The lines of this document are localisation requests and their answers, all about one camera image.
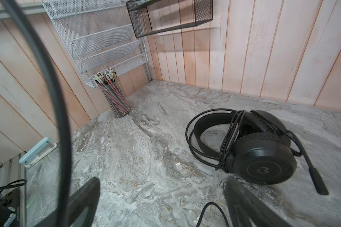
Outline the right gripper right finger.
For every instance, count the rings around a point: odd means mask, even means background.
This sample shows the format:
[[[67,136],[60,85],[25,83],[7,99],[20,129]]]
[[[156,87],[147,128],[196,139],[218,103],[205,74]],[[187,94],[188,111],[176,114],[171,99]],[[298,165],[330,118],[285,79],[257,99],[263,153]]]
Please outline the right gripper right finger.
[[[224,197],[234,227],[290,226],[234,177],[229,177],[226,180]]]

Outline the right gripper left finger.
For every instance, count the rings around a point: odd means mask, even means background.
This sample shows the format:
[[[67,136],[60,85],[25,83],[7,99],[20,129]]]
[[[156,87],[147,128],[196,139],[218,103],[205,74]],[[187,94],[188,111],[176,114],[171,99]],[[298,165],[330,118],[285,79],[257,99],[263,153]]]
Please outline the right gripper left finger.
[[[100,197],[100,180],[91,178],[68,201],[65,227],[91,227]]]

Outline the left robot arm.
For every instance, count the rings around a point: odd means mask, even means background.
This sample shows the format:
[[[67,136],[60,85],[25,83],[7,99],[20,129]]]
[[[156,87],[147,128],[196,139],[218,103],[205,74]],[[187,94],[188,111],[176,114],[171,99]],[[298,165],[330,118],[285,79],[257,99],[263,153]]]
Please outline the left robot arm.
[[[0,227],[20,226],[20,187],[26,183],[20,179],[0,187]]]

